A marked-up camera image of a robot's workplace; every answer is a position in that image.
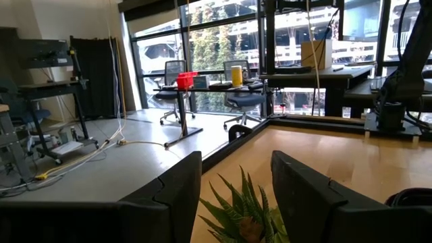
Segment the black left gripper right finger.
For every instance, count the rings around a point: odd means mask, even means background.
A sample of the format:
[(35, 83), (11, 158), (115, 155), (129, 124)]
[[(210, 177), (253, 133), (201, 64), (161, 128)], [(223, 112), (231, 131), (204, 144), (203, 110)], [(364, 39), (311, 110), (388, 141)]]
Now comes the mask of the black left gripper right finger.
[(431, 189), (378, 202), (281, 152), (271, 157), (273, 191), (291, 242), (430, 242)]

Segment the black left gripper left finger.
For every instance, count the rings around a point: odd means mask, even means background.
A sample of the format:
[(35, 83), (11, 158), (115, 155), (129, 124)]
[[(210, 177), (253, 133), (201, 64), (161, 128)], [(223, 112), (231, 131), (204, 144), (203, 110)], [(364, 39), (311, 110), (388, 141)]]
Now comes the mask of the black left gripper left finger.
[(194, 151), (117, 202), (3, 202), (1, 241), (189, 242), (201, 175)]

